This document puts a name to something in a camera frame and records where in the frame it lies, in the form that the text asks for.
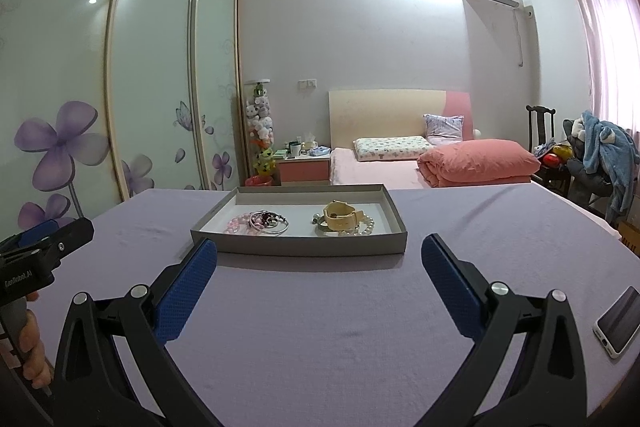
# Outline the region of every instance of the blue plush clothing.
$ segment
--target blue plush clothing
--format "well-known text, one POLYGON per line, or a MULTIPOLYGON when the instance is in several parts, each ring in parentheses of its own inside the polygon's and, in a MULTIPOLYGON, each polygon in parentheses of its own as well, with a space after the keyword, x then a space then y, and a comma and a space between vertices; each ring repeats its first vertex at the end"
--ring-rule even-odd
POLYGON ((613 194, 609 199, 606 220, 611 223, 623 214, 634 197, 634 177, 636 165, 640 164, 638 149, 622 127, 608 121, 599 120, 591 111, 582 114, 584 121, 584 170, 593 174, 602 165, 611 178, 613 194), (613 133, 613 143, 606 140, 613 133))

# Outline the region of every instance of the human hand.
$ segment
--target human hand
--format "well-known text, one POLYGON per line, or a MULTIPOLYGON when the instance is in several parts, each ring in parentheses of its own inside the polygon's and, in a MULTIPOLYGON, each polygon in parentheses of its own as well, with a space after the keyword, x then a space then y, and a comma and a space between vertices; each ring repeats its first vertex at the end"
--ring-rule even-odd
MULTIPOLYGON (((36 301, 38 292, 27 295, 29 302, 36 301)), ((49 366, 44 354, 44 344, 40 340, 40 329, 36 316, 31 310, 27 310, 27 325, 20 332, 20 349, 28 353, 28 358, 22 366, 24 378, 31 381, 34 389, 40 389, 49 385, 53 379, 53 370, 49 366)))

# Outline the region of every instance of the wall socket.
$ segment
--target wall socket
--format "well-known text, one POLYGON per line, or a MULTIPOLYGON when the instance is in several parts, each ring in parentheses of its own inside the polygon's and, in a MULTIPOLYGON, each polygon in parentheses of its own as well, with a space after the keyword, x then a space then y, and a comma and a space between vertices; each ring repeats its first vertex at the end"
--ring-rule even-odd
POLYGON ((315 78, 298 81, 298 89, 309 89, 314 87, 318 87, 318 80, 315 78))

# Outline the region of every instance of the nightstand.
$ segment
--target nightstand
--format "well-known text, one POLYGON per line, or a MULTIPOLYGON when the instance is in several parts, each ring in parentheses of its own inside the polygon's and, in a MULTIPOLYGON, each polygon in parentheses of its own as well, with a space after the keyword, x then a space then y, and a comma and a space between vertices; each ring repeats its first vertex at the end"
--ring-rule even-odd
POLYGON ((301 155, 276 160, 276 179, 280 185, 328 185, 331 153, 324 156, 301 155))

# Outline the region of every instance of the pink curtain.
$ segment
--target pink curtain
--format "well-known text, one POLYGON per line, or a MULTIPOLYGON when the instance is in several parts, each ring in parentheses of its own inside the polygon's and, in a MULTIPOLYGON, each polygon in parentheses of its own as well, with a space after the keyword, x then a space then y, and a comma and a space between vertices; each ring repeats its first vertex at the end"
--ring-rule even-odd
POLYGON ((591 110, 640 139, 640 0, 578 0, 587 36, 591 110))

